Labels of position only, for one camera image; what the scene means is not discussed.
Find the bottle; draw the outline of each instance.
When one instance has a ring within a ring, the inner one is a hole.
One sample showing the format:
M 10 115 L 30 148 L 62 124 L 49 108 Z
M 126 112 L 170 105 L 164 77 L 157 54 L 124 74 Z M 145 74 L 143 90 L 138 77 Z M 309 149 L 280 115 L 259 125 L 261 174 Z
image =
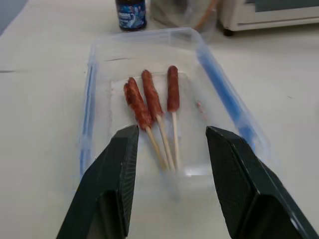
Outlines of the bottle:
M 116 0 L 122 31 L 139 31 L 146 27 L 145 0 Z

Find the table surface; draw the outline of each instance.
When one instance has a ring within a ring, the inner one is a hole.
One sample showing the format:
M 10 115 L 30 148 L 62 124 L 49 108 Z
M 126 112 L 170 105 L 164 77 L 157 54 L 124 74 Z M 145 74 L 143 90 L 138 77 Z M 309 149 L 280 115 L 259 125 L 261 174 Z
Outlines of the table surface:
M 1 238 L 56 237 L 78 170 L 90 46 L 110 32 L 120 32 L 113 0 L 29 0 L 0 37 Z M 318 25 L 217 32 L 210 47 L 319 232 Z

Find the white appliance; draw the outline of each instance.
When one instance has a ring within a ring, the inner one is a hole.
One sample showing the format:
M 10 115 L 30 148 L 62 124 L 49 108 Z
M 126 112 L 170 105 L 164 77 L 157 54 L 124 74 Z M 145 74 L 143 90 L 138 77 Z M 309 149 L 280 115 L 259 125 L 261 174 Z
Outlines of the white appliance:
M 271 2 L 274 0 L 270 0 L 268 3 L 265 2 L 266 0 L 257 1 L 221 1 L 219 20 L 224 27 L 224 35 L 232 35 L 234 31 L 248 29 L 319 22 L 319 0 L 277 0 L 278 2 L 273 3 L 273 5 Z

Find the sausage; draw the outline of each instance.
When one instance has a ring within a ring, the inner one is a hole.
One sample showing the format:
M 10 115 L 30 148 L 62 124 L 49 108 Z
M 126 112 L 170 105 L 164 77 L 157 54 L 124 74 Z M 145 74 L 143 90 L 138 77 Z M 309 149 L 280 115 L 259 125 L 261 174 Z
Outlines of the sausage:
M 178 69 L 170 66 L 167 71 L 167 111 L 176 112 L 179 108 Z
M 124 85 L 125 99 L 129 107 L 132 108 L 140 128 L 145 131 L 146 127 L 151 128 L 152 118 L 149 110 L 144 105 L 143 98 L 134 78 L 129 78 Z
M 142 72 L 142 81 L 144 95 L 148 103 L 148 108 L 151 113 L 152 121 L 157 121 L 156 116 L 162 116 L 164 113 L 160 106 L 159 95 L 154 87 L 152 75 L 148 70 L 144 70 Z

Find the wooden skewer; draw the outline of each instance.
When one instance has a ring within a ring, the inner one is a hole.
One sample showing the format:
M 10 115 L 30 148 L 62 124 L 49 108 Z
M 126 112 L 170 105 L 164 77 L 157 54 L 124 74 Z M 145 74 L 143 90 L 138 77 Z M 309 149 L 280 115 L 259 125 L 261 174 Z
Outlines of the wooden skewer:
M 173 157 L 171 156 L 171 152 L 170 152 L 170 148 L 169 148 L 169 144 L 168 144 L 168 140 L 167 140 L 167 135 L 166 135 L 166 132 L 165 132 L 165 125 L 164 125 L 163 119 L 159 115 L 156 116 L 156 119 L 158 120 L 158 123 L 159 123 L 160 134 L 161 134 L 161 138 L 163 140 L 164 149 L 165 149 L 165 153 L 166 153 L 166 156 L 167 156 L 169 168 L 170 168 L 171 171 L 175 172 Z
M 152 143 L 152 145 L 153 145 L 153 147 L 154 147 L 154 149 L 155 149 L 155 152 L 156 152 L 156 154 L 157 154 L 157 156 L 158 156 L 158 158 L 159 158 L 160 168 L 161 168 L 163 171 L 165 171 L 165 170 L 168 168 L 168 162 L 167 162 L 167 160 L 163 160 L 163 159 L 162 159 L 162 157 L 161 157 L 161 155 L 160 155 L 159 145 L 158 145 L 158 143 L 156 143 L 155 138 L 154 138 L 154 135 L 153 135 L 153 133 L 152 133 L 150 127 L 146 127 L 145 130 L 146 130 L 146 132 L 147 132 L 147 134 L 148 134 L 148 136 L 149 136 L 149 138 L 150 138 L 150 141 L 151 141 L 151 143 Z
M 177 135 L 177 117 L 176 112 L 172 112 L 173 117 L 173 129 L 174 129 L 174 146 L 175 146 L 175 168 L 180 168 L 179 159 L 179 146 L 178 146 L 178 135 Z

